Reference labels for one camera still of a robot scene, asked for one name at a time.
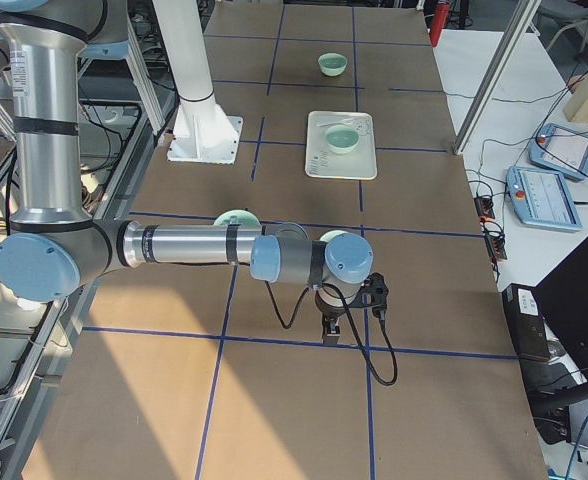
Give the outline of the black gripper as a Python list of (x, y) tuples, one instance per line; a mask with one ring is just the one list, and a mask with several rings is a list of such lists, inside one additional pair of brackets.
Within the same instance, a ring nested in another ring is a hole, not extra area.
[(323, 344), (337, 345), (340, 339), (340, 326), (335, 324), (335, 322), (346, 313), (343, 302), (338, 297), (328, 294), (323, 289), (316, 291), (314, 300), (317, 309), (321, 313)]

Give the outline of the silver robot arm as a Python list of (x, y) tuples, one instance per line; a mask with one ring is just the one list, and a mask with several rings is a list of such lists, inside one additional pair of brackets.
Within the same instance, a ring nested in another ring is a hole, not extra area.
[(1, 283), (19, 298), (47, 303), (120, 268), (241, 265), (266, 284), (313, 292), (323, 339), (333, 341), (340, 318), (375, 306), (373, 251), (361, 236), (313, 241), (295, 224), (266, 227), (244, 210), (210, 226), (144, 226), (99, 221), (83, 207), (78, 57), (88, 47), (126, 44), (128, 30), (123, 1), (0, 1), (18, 162), (10, 179), (20, 186), (0, 243)]

